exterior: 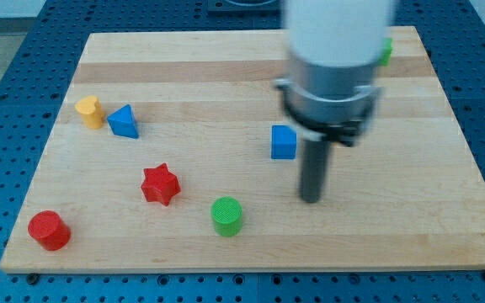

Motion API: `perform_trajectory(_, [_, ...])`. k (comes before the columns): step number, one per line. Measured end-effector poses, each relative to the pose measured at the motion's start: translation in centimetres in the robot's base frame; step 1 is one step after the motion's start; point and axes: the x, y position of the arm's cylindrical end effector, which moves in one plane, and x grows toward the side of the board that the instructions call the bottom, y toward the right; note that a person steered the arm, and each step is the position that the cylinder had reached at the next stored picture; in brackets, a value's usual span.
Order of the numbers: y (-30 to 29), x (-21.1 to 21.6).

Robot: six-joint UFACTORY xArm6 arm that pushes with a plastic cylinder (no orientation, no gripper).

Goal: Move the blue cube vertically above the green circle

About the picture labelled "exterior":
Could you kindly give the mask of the green block behind arm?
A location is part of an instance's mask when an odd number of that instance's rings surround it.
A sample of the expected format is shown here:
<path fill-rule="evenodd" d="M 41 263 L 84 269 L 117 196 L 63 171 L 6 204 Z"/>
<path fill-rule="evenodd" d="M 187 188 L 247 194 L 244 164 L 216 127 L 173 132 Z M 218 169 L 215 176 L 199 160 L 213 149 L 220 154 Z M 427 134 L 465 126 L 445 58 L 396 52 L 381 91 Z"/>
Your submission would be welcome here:
<path fill-rule="evenodd" d="M 390 58 L 392 56 L 392 38 L 385 38 L 383 42 L 383 48 L 382 48 L 382 53 L 381 57 L 378 61 L 380 66 L 387 66 L 389 64 Z"/>

